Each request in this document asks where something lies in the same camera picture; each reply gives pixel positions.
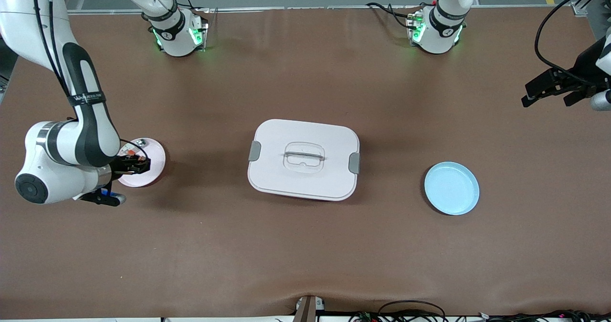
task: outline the green led light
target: green led light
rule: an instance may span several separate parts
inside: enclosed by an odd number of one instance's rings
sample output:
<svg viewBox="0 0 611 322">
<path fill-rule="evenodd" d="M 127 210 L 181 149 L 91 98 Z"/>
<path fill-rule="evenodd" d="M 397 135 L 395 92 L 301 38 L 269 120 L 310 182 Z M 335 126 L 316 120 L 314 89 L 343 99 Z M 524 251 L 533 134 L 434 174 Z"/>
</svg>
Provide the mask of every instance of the green led light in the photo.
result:
<svg viewBox="0 0 611 322">
<path fill-rule="evenodd" d="M 422 39 L 422 33 L 424 33 L 424 30 L 426 29 L 426 25 L 424 22 L 421 22 L 419 24 L 418 27 L 416 27 L 416 29 L 414 30 L 414 42 L 419 42 Z"/>
<path fill-rule="evenodd" d="M 191 37 L 193 38 L 193 42 L 195 43 L 195 45 L 199 45 L 201 44 L 201 42 L 203 42 L 201 40 L 201 32 L 198 30 L 193 30 L 193 29 L 189 29 Z"/>
<path fill-rule="evenodd" d="M 157 39 L 157 45 L 162 47 L 161 40 L 159 40 L 159 35 L 157 35 L 157 31 L 155 31 L 155 29 L 153 29 L 153 35 L 155 35 L 155 39 Z"/>
<path fill-rule="evenodd" d="M 454 39 L 454 44 L 458 42 L 458 38 L 460 37 L 460 31 L 462 30 L 463 30 L 463 26 L 461 25 L 461 27 L 458 28 L 458 31 L 456 31 L 456 38 Z"/>
</svg>

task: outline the plate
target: plate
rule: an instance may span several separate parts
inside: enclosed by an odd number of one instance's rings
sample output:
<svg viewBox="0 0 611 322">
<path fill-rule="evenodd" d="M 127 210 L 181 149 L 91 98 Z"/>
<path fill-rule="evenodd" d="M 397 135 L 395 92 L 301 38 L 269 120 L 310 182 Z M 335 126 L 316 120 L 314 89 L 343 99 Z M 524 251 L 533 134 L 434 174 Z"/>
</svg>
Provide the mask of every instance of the plate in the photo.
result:
<svg viewBox="0 0 611 322">
<path fill-rule="evenodd" d="M 464 215 L 480 198 L 480 185 L 471 171 L 458 163 L 438 163 L 426 173 L 424 190 L 430 203 L 448 215 Z"/>
<path fill-rule="evenodd" d="M 161 175 L 161 172 L 163 172 L 163 167 L 166 166 L 166 152 L 163 150 L 163 146 L 154 139 L 146 137 L 137 138 L 132 140 L 132 142 L 136 143 L 136 141 L 140 139 L 144 139 L 144 141 L 147 142 L 142 149 L 144 149 L 147 155 L 151 158 L 151 169 L 142 174 L 133 174 L 132 176 L 120 177 L 118 182 L 122 183 L 126 187 L 144 187 L 149 185 Z M 129 148 L 129 144 L 126 144 L 123 148 L 121 148 L 119 154 L 124 153 L 126 148 Z M 138 150 L 136 155 L 144 156 L 144 153 L 142 150 Z"/>
</svg>

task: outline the blue plate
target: blue plate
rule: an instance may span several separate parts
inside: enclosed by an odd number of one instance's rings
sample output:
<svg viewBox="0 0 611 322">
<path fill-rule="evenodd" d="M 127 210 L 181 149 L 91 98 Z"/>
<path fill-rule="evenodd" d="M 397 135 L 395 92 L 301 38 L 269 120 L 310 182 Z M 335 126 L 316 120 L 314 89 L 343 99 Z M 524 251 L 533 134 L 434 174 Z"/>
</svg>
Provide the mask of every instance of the blue plate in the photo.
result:
<svg viewBox="0 0 611 322">
<path fill-rule="evenodd" d="M 431 204 L 448 215 L 468 213 L 480 198 L 480 185 L 473 173 L 452 162 L 432 166 L 424 179 L 424 191 Z"/>
</svg>

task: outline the brown table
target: brown table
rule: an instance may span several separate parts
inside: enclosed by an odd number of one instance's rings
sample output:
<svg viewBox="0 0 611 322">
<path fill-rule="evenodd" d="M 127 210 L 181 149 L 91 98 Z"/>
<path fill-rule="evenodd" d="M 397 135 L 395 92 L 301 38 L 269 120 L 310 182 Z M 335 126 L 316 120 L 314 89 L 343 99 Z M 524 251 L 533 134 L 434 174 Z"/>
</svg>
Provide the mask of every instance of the brown table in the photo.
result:
<svg viewBox="0 0 611 322">
<path fill-rule="evenodd" d="M 211 19 L 206 52 L 155 50 L 139 16 L 77 16 L 123 138 L 171 159 L 118 208 L 37 206 L 13 177 L 23 138 L 71 110 L 52 74 L 20 60 L 0 105 L 2 318 L 284 314 L 317 294 L 328 309 L 428 300 L 449 314 L 611 309 L 611 115 L 548 98 L 521 106 L 546 67 L 533 38 L 548 9 L 474 9 L 444 55 L 408 46 L 370 10 L 291 10 Z M 563 9 L 541 50 L 571 66 L 593 43 Z M 270 118 L 352 128 L 362 174 L 339 203 L 273 196 L 247 180 Z M 457 161 L 480 202 L 443 216 L 426 170 Z"/>
</svg>

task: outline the metal bracket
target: metal bracket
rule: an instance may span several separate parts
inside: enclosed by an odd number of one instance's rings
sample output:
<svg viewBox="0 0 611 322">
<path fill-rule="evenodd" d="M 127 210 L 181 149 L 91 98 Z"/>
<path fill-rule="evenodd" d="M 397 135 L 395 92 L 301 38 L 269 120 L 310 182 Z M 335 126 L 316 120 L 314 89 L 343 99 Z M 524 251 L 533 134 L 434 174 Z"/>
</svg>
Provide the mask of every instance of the metal bracket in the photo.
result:
<svg viewBox="0 0 611 322">
<path fill-rule="evenodd" d="M 579 7 L 574 1 L 571 2 L 571 8 L 573 9 L 573 14 L 578 18 L 588 16 L 586 7 Z"/>
<path fill-rule="evenodd" d="M 293 322 L 315 322 L 316 311 L 324 310 L 325 303 L 322 298 L 315 296 L 305 296 L 297 302 L 297 313 Z"/>
</svg>

